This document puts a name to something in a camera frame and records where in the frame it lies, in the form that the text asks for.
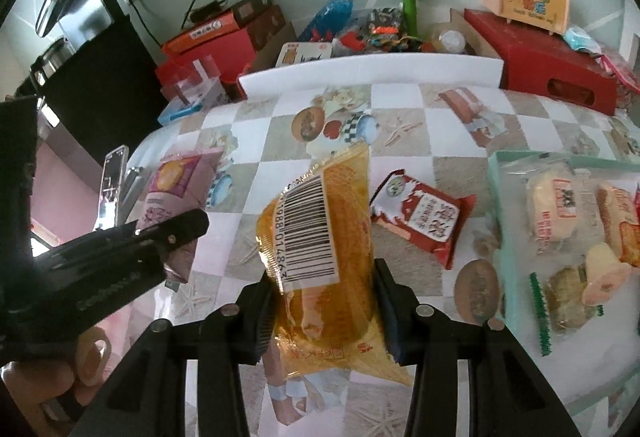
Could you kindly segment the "person left hand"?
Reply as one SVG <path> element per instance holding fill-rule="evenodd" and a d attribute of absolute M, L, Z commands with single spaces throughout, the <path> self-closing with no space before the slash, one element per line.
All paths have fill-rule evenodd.
<path fill-rule="evenodd" d="M 113 335 L 97 325 L 81 335 L 74 359 L 12 361 L 1 368 L 1 434 L 3 436 L 66 436 L 72 421 L 55 421 L 42 405 L 66 393 L 83 407 L 106 379 L 109 353 L 101 353 L 100 339 L 112 348 Z"/>

